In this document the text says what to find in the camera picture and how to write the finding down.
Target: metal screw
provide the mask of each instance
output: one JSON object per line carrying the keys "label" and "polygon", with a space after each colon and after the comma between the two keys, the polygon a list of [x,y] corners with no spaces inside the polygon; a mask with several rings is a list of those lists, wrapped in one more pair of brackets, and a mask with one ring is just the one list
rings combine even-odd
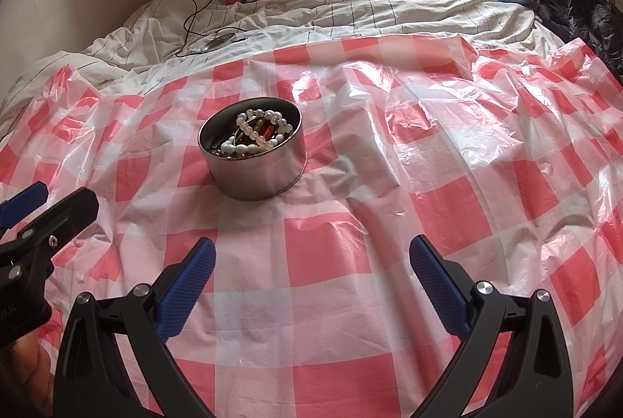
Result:
{"label": "metal screw", "polygon": [[11,270],[9,271],[9,279],[11,281],[13,281],[14,279],[17,279],[21,275],[22,275],[22,266],[21,265],[15,265],[14,267],[11,267]]}
{"label": "metal screw", "polygon": [[482,295],[491,295],[493,293],[493,285],[488,281],[479,281],[479,283],[476,283],[476,289]]}
{"label": "metal screw", "polygon": [[144,297],[150,292],[150,286],[146,284],[136,285],[132,293],[135,297]]}
{"label": "metal screw", "polygon": [[549,302],[551,295],[547,290],[537,290],[537,299],[541,302]]}
{"label": "metal screw", "polygon": [[79,304],[86,304],[89,300],[91,300],[91,294],[88,292],[82,292],[76,297],[76,302]]}

